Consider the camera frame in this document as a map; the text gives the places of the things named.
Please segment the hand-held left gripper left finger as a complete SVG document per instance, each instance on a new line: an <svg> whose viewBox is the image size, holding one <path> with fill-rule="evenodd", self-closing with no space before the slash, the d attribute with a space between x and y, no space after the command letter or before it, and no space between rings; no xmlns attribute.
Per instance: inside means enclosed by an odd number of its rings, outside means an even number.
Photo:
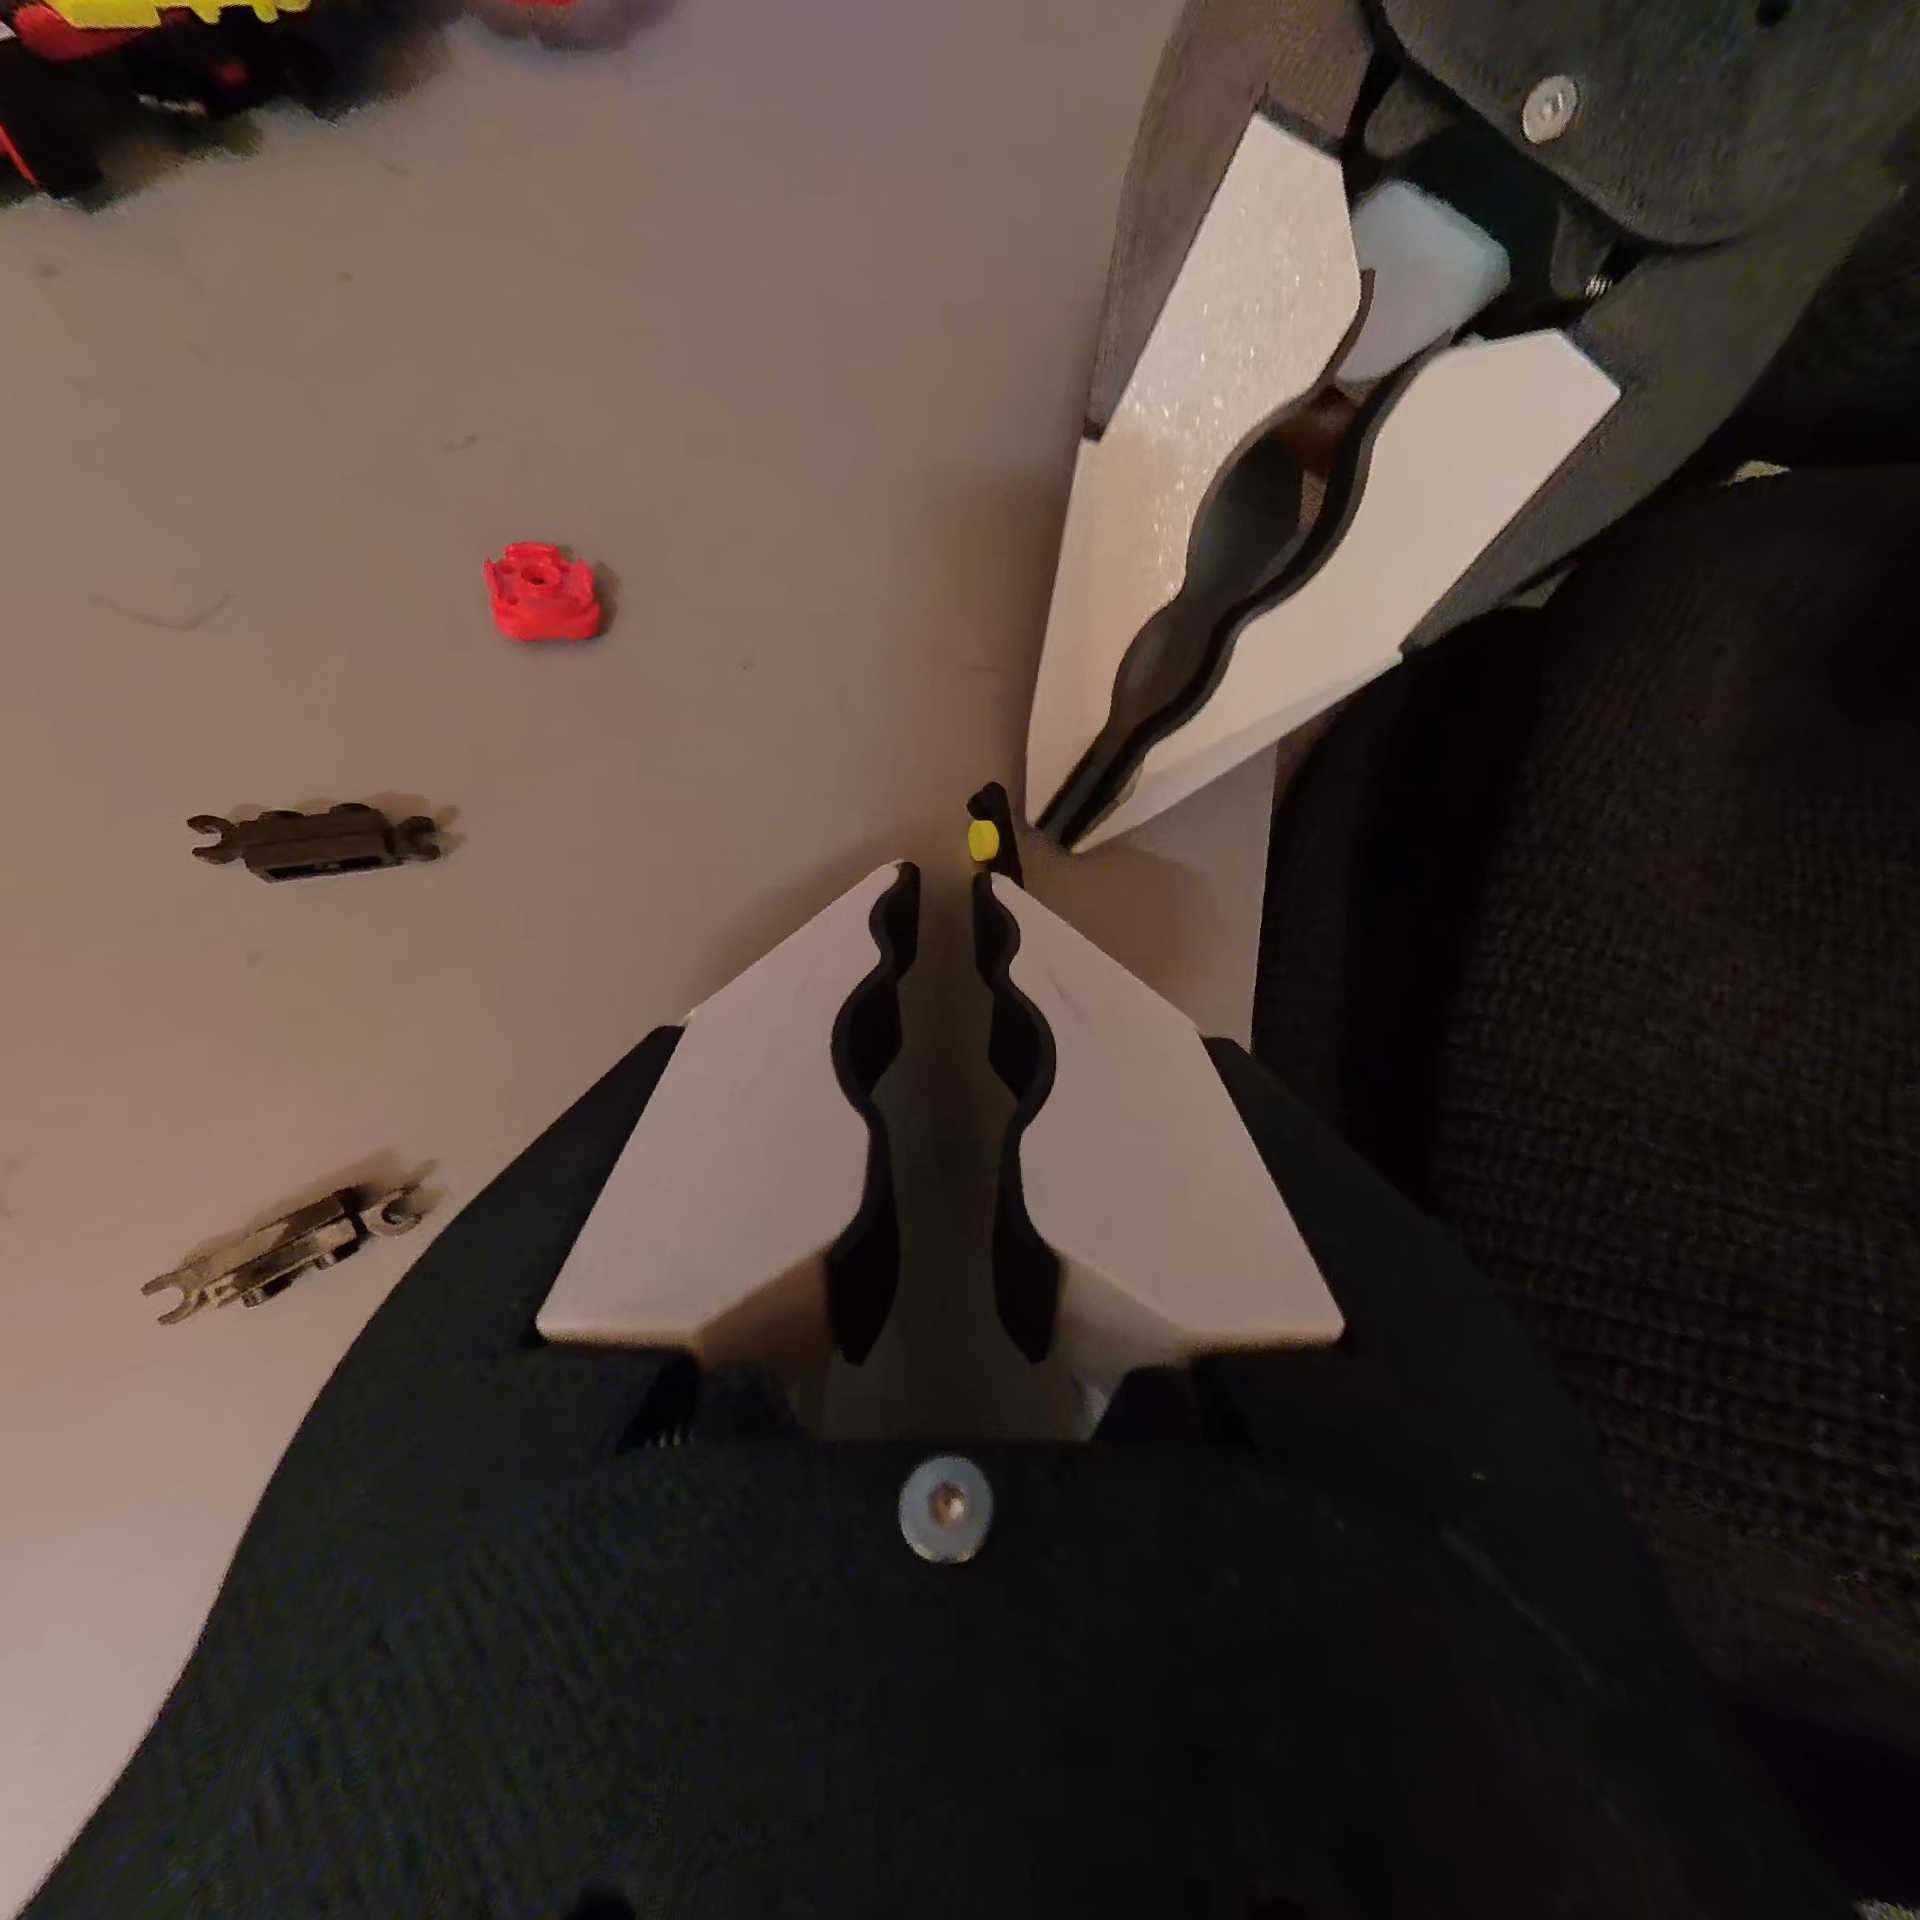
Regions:
<svg viewBox="0 0 1920 1920"><path fill-rule="evenodd" d="M920 871L887 859L671 1038L533 1331L545 1345L759 1368L822 1439L900 1289L890 1133Z"/></svg>

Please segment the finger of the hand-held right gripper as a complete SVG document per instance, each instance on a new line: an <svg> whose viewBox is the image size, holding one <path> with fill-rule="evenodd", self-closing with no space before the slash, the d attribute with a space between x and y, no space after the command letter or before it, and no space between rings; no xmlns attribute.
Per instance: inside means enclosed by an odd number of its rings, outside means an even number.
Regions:
<svg viewBox="0 0 1920 1920"><path fill-rule="evenodd" d="M1039 829L1111 721L1128 645L1179 600L1219 478L1360 319L1342 157L1252 118L1095 436L1078 436L1030 701Z"/></svg>
<svg viewBox="0 0 1920 1920"><path fill-rule="evenodd" d="M1128 645L1111 721L1056 799L1067 851L1141 829L1388 675L1618 410L1564 324L1468 330L1507 289L1507 249L1439 200L1384 184L1351 235L1360 319L1219 478L1189 586ZM1117 399L1089 404L1078 436Z"/></svg>

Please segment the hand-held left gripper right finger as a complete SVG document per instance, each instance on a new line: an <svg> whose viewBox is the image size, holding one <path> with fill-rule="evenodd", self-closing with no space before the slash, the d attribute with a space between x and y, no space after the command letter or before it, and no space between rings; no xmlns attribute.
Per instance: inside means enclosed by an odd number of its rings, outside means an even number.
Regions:
<svg viewBox="0 0 1920 1920"><path fill-rule="evenodd" d="M1202 1030L1010 878L973 878L973 970L1016 1098L994 1309L1078 1433L1141 1368L1336 1350L1347 1316Z"/></svg>

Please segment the black lego clip plate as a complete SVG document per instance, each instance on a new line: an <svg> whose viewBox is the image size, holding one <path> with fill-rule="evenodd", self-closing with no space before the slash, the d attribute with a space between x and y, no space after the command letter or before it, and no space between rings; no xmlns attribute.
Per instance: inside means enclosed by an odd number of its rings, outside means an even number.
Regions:
<svg viewBox="0 0 1920 1920"><path fill-rule="evenodd" d="M167 1297L157 1326L173 1331L204 1309L262 1309L284 1289L352 1264L369 1250L414 1236L437 1207L437 1162L419 1162L394 1184L345 1184L284 1207L232 1236L191 1252L146 1277L145 1297Z"/></svg>
<svg viewBox="0 0 1920 1920"><path fill-rule="evenodd" d="M394 819L376 804L263 808L253 819L195 817L195 859L243 865L262 882L363 878L441 859L437 819Z"/></svg>

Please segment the red lego piece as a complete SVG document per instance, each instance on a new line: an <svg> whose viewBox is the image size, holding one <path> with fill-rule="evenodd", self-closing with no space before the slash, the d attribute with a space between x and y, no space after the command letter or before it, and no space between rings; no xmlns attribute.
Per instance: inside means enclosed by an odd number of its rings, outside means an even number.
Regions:
<svg viewBox="0 0 1920 1920"><path fill-rule="evenodd" d="M507 542L484 561L490 624L517 645L584 645L617 617L611 565L557 542Z"/></svg>

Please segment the red yellow black lego figure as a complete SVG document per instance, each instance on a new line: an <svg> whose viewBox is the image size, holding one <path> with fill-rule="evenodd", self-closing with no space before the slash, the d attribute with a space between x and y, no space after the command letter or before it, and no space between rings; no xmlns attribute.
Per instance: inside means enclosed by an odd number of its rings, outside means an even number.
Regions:
<svg viewBox="0 0 1920 1920"><path fill-rule="evenodd" d="M145 164L243 149L262 114L343 118L414 85L454 8L4 0L4 204L113 204Z"/></svg>

